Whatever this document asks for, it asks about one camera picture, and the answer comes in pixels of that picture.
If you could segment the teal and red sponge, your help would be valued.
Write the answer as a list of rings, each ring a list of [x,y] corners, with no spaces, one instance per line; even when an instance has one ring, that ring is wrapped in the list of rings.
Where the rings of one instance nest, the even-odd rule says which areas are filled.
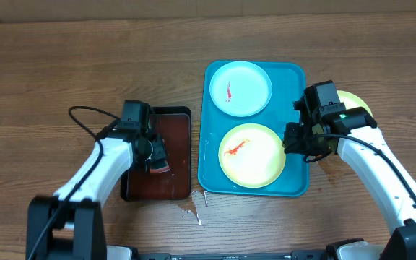
[[[168,164],[167,160],[156,160],[152,161],[149,164],[149,173],[150,174],[160,174],[168,172],[171,167]]]

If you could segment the yellow plate with long smear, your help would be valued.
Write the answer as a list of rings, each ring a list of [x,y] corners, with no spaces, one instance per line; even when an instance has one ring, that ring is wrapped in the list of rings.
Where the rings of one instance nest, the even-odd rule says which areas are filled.
[[[339,96],[339,100],[344,103],[346,109],[352,109],[357,107],[362,107],[366,109],[366,111],[372,116],[371,109],[368,107],[366,102],[364,102],[360,97],[357,95],[352,94],[351,92],[346,92],[343,90],[337,90],[337,94]]]

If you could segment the yellow plate with small smear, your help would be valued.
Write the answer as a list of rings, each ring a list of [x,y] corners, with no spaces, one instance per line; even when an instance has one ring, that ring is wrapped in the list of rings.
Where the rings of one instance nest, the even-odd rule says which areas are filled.
[[[220,142],[218,159],[232,182],[250,189],[273,183],[286,163],[282,140],[270,128],[257,123],[229,130]]]

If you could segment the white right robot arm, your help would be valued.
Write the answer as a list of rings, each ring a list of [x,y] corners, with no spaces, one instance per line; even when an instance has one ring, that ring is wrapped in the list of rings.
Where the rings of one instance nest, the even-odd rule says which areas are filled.
[[[333,259],[416,259],[416,182],[389,149],[363,107],[302,118],[286,125],[283,146],[312,163],[335,153],[358,175],[390,232],[384,247],[362,241],[328,247]]]

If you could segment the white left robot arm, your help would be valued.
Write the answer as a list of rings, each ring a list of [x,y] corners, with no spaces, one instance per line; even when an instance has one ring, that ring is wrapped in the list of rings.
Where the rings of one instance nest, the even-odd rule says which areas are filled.
[[[28,207],[27,259],[132,259],[126,246],[105,240],[102,208],[121,176],[135,165],[167,171],[161,135],[128,141],[106,137],[74,177],[53,196],[36,196]]]

